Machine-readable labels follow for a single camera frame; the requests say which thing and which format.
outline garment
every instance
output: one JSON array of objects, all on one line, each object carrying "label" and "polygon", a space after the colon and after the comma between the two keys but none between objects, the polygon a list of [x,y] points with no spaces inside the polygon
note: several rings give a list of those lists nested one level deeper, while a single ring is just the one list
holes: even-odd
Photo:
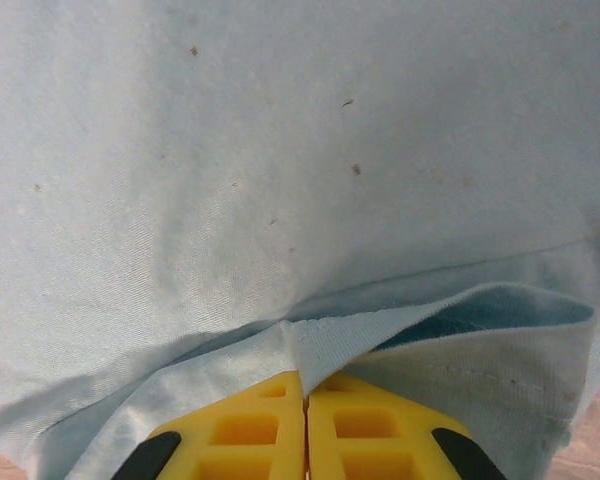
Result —
[{"label": "garment", "polygon": [[511,478],[566,441],[600,384],[600,1],[0,2],[0,453],[88,477],[350,362]]}]

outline yellow clamp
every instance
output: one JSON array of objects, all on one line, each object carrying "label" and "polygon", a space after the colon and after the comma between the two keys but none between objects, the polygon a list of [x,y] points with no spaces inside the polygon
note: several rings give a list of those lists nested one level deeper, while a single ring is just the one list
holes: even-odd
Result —
[{"label": "yellow clamp", "polygon": [[337,373],[284,372],[165,423],[114,480],[506,480],[454,419]]}]

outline cloth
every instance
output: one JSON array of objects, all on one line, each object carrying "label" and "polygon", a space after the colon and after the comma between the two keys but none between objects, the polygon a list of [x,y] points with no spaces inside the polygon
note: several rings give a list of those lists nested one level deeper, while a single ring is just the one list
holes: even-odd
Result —
[{"label": "cloth", "polygon": [[[494,282],[536,292],[536,314],[516,313],[524,298],[385,325]],[[557,318],[552,295],[595,316]],[[481,316],[488,335],[467,325]],[[586,408],[600,0],[0,2],[0,453],[31,478],[109,471],[167,413],[128,402],[146,407],[146,382],[178,365],[182,385],[205,382],[160,395],[188,408],[288,368],[310,389],[382,344],[348,368],[416,399],[472,385],[471,411],[440,406],[511,478],[528,451],[507,457],[479,418],[540,427],[491,377],[544,388],[529,400],[542,418]],[[583,348],[584,387],[565,381],[576,399],[560,400],[561,355]],[[122,423],[98,465],[89,452]],[[533,475],[562,423],[542,430]],[[532,430],[516,428],[522,445]]]}]

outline square hole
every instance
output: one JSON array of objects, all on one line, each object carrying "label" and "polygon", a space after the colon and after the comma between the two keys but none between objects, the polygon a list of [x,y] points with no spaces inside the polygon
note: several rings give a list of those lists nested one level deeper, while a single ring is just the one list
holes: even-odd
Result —
[{"label": "square hole", "polygon": [[200,459],[196,480],[268,480],[271,472],[269,458]]},{"label": "square hole", "polygon": [[340,410],[333,416],[338,438],[396,438],[400,436],[398,425],[388,410],[349,409]]},{"label": "square hole", "polygon": [[425,480],[406,452],[347,452],[342,466],[346,480]]},{"label": "square hole", "polygon": [[221,419],[211,445],[273,445],[278,437],[278,417],[267,414],[231,415]]},{"label": "square hole", "polygon": [[327,392],[352,392],[353,389],[339,378],[330,378],[325,386]]},{"label": "square hole", "polygon": [[287,387],[285,387],[284,385],[276,385],[262,392],[260,396],[264,398],[280,398],[284,397],[286,394]]}]

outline black rubber edge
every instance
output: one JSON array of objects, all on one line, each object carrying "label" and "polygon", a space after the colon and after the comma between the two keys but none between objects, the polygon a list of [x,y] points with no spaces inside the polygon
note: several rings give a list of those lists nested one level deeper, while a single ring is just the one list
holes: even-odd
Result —
[{"label": "black rubber edge", "polygon": [[462,480],[507,480],[470,438],[446,428],[436,428],[431,434]]},{"label": "black rubber edge", "polygon": [[182,437],[164,432],[139,444],[111,480],[157,480]]}]

